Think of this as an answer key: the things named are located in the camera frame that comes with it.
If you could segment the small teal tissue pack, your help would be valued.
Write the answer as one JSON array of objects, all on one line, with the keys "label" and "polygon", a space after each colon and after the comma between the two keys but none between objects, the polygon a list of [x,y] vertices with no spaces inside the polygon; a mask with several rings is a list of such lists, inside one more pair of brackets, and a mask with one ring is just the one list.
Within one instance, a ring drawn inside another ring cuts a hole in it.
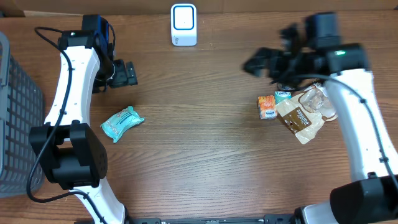
[{"label": "small teal tissue pack", "polygon": [[275,103],[278,104],[281,101],[285,99],[290,99],[292,97],[291,92],[288,91],[275,91],[274,92],[274,98],[275,98]]}]

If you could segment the small orange tissue pack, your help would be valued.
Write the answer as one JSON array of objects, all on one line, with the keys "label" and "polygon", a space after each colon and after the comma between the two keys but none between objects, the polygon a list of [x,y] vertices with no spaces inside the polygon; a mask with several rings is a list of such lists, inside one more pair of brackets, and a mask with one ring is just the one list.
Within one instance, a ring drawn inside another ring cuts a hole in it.
[{"label": "small orange tissue pack", "polygon": [[277,110],[275,108],[275,98],[273,95],[259,96],[257,98],[260,119],[275,119]]}]

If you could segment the beige brown snack bag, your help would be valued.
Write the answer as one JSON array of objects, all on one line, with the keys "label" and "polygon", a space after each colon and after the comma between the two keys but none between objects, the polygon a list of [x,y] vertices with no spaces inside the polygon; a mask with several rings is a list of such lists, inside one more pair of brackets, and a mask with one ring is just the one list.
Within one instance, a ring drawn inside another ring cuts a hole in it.
[{"label": "beige brown snack bag", "polygon": [[325,122],[338,117],[326,89],[320,83],[314,83],[292,98],[280,101],[275,108],[301,144],[311,141]]}]

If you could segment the teal wet wipes pack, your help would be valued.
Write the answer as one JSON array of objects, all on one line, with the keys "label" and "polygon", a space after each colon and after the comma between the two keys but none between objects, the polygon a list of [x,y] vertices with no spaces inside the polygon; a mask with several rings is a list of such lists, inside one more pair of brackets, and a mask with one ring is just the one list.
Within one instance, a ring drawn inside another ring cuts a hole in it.
[{"label": "teal wet wipes pack", "polygon": [[117,143],[128,129],[141,124],[144,120],[145,118],[140,117],[132,106],[128,106],[112,115],[100,127],[113,143]]}]

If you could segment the green lid jar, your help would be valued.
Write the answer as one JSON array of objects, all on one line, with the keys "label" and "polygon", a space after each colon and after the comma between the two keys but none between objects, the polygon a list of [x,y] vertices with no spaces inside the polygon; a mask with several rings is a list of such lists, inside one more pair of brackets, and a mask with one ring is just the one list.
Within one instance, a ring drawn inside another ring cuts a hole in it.
[{"label": "green lid jar", "polygon": [[285,92],[295,91],[294,87],[279,82],[277,83],[277,89],[279,91],[285,91]]}]

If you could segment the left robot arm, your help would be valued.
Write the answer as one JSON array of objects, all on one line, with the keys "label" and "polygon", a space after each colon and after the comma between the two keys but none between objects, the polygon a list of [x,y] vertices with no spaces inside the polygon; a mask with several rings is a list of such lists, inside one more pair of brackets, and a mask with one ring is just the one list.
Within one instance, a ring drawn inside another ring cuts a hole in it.
[{"label": "left robot arm", "polygon": [[127,208],[106,179],[106,149],[90,127],[91,97],[107,88],[137,85],[132,62],[116,60],[112,25],[97,14],[84,15],[81,29],[63,30],[52,44],[61,59],[60,77],[52,107],[42,126],[33,127],[29,142],[47,180],[64,194],[52,202],[76,196],[92,223],[132,223]]}]

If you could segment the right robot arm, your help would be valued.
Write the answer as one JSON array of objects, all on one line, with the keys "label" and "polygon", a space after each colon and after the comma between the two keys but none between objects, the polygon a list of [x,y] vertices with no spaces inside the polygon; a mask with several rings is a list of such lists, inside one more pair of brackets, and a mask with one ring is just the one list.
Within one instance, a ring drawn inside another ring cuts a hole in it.
[{"label": "right robot arm", "polygon": [[306,38],[295,24],[282,29],[281,50],[262,47],[243,70],[259,76],[266,69],[275,83],[294,90],[305,79],[324,83],[349,155],[351,182],[331,191],[326,202],[293,214],[266,215],[271,223],[376,223],[397,218],[397,151],[374,93],[374,77],[363,47],[344,44],[334,12],[305,20]]}]

